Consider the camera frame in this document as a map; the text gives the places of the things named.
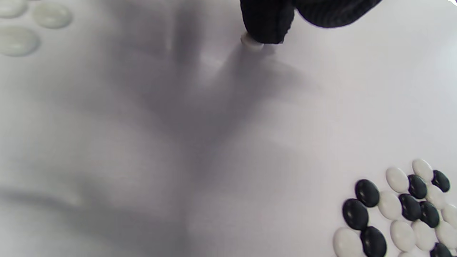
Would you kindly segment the person's left hand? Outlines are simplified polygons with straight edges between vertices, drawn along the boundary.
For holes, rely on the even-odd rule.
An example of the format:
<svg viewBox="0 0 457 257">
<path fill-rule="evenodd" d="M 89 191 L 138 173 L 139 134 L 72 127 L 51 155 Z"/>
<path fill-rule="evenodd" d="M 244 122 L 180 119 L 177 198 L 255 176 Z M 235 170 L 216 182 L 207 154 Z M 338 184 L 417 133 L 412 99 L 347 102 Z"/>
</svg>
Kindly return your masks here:
<svg viewBox="0 0 457 257">
<path fill-rule="evenodd" d="M 350 25 L 380 0 L 242 0 L 247 34 L 260 44 L 281 44 L 297 10 L 304 20 L 322 28 Z"/>
</svg>

